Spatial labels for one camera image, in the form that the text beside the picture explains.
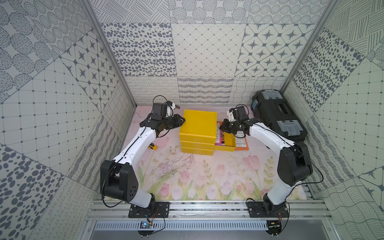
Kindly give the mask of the yellow drawer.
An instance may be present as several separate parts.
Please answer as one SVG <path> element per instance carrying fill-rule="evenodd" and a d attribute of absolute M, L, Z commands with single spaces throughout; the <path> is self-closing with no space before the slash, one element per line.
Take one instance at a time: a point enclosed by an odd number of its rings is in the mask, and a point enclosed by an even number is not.
<path fill-rule="evenodd" d="M 226 152 L 234 152 L 236 148 L 236 140 L 233 134 L 228 134 L 223 132 L 225 135 L 225 145 L 224 146 L 216 146 L 215 151 L 226 151 Z"/>

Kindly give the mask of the yellow plastic drawer cabinet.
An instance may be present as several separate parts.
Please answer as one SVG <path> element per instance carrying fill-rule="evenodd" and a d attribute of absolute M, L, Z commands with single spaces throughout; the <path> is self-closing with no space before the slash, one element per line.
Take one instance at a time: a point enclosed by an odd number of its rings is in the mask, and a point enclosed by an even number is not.
<path fill-rule="evenodd" d="M 217 113 L 185 110 L 179 137 L 183 153 L 207 155 L 214 154 L 217 136 Z"/>

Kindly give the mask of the pink seed bag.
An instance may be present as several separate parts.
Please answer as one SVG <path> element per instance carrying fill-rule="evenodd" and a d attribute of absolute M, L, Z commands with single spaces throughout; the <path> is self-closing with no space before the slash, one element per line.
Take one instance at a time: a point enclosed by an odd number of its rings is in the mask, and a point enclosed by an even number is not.
<path fill-rule="evenodd" d="M 216 146 L 224 146 L 225 145 L 225 135 L 224 133 L 220 130 L 220 127 L 223 122 L 217 121 L 217 128 L 216 128 L 216 140 L 215 140 L 215 145 Z"/>

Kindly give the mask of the orange white seed bag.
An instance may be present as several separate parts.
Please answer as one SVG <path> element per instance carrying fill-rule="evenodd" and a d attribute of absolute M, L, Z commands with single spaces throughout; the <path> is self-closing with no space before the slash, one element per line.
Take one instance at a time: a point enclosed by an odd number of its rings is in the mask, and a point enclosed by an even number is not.
<path fill-rule="evenodd" d="M 247 151 L 247 150 L 249 150 L 246 138 L 242 138 L 242 139 L 236 138 L 235 140 L 236 140 L 236 148 L 235 148 L 236 151 Z"/>

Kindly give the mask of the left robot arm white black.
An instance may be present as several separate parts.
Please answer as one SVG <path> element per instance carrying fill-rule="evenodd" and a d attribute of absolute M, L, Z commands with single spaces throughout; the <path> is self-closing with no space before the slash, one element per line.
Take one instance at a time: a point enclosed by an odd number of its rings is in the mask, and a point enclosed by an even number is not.
<path fill-rule="evenodd" d="M 148 146 L 163 130 L 180 128 L 185 119 L 178 114 L 171 117 L 149 117 L 140 123 L 140 128 L 131 142 L 113 160 L 105 160 L 100 168 L 102 197 L 110 197 L 141 207 L 154 209 L 155 197 L 139 188 L 136 176 L 139 161 Z"/>

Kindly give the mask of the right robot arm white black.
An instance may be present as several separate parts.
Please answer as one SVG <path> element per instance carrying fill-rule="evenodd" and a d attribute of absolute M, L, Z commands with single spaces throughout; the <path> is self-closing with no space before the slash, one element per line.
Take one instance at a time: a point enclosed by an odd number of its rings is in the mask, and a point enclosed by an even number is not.
<path fill-rule="evenodd" d="M 284 138 L 256 120 L 244 121 L 224 119 L 220 130 L 236 135 L 238 132 L 253 137 L 278 155 L 278 180 L 272 189 L 264 196 L 265 207 L 281 206 L 295 187 L 313 173 L 308 148 L 304 143 L 295 143 Z"/>

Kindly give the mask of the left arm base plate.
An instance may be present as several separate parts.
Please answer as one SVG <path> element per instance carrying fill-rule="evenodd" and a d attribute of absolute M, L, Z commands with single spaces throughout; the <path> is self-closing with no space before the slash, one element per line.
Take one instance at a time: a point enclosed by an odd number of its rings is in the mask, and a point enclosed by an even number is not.
<path fill-rule="evenodd" d="M 147 208 L 131 205 L 129 218 L 167 218 L 169 216 L 170 202 L 153 202 Z"/>

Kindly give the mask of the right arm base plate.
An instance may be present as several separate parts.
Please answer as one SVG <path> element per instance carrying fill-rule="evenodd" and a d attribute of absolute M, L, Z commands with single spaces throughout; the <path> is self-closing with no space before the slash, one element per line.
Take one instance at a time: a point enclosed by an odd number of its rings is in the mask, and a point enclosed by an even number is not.
<path fill-rule="evenodd" d="M 267 202 L 246 202 L 250 218 L 287 218 L 289 210 L 286 203 L 273 205 Z"/>

